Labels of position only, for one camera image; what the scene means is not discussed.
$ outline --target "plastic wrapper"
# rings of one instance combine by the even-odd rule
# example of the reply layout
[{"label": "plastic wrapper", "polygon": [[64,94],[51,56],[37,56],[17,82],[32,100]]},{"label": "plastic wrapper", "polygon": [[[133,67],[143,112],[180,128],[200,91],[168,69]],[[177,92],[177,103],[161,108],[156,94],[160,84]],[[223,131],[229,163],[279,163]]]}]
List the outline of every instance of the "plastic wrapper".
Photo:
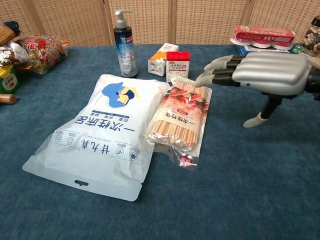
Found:
[{"label": "plastic wrapper", "polygon": [[30,35],[16,41],[29,55],[29,61],[22,66],[44,74],[60,63],[67,56],[64,46],[67,41],[60,41],[50,35]]},{"label": "plastic wrapper", "polygon": [[205,130],[212,90],[196,88],[193,81],[177,76],[153,116],[144,136],[148,141],[172,147],[175,163],[195,169]]},{"label": "plastic wrapper", "polygon": [[22,64],[27,62],[28,58],[26,50],[15,42],[0,46],[0,67]]}]

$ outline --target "yellow lid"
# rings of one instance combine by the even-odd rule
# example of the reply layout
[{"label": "yellow lid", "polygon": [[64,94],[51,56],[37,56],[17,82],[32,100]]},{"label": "yellow lid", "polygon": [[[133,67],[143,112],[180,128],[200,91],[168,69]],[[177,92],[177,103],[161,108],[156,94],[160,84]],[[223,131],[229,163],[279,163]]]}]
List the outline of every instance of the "yellow lid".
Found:
[{"label": "yellow lid", "polygon": [[13,65],[0,66],[0,78],[5,79],[9,76]]}]

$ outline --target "blue table surface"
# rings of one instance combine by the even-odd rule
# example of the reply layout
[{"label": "blue table surface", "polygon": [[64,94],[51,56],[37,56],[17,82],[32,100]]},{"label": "blue table surface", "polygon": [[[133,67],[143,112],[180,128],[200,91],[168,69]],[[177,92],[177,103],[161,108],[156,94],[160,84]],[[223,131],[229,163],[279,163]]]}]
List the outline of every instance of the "blue table surface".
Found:
[{"label": "blue table surface", "polygon": [[[138,78],[161,45],[136,45]],[[181,45],[189,78],[234,45]],[[284,100],[265,125],[245,129],[267,97],[213,86],[195,171],[154,153],[140,195],[128,202],[22,170],[55,129],[87,104],[101,74],[120,76],[115,46],[69,47],[45,75],[20,75],[15,105],[0,106],[0,239],[320,239],[320,103]]]}]

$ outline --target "white plastic package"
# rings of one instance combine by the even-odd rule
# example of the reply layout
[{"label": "white plastic package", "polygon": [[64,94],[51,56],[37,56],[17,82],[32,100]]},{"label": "white plastic package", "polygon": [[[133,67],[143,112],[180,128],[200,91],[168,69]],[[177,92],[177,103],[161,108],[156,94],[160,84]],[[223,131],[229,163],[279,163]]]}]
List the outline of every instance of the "white plastic package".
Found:
[{"label": "white plastic package", "polygon": [[87,106],[59,127],[22,169],[74,188],[137,199],[154,144],[143,136],[169,84],[102,75]]}]

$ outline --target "snack bag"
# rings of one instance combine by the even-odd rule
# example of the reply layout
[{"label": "snack bag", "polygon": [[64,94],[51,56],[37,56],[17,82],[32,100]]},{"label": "snack bag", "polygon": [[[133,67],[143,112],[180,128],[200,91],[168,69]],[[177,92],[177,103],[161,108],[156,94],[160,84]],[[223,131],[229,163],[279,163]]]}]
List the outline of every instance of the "snack bag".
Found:
[{"label": "snack bag", "polygon": [[151,142],[172,147],[176,163],[195,169],[199,161],[212,90],[196,88],[193,81],[170,78],[174,84],[163,98],[144,134]]},{"label": "snack bag", "polygon": [[87,106],[56,129],[22,169],[74,188],[134,201],[154,143],[143,137],[169,84],[102,75]]},{"label": "snack bag", "polygon": [[0,46],[0,67],[22,64],[28,59],[29,55],[26,50],[15,42]]},{"label": "snack bag", "polygon": [[30,35],[17,40],[29,54],[30,62],[27,66],[32,70],[44,74],[61,62],[67,56],[61,41],[50,35]]}]

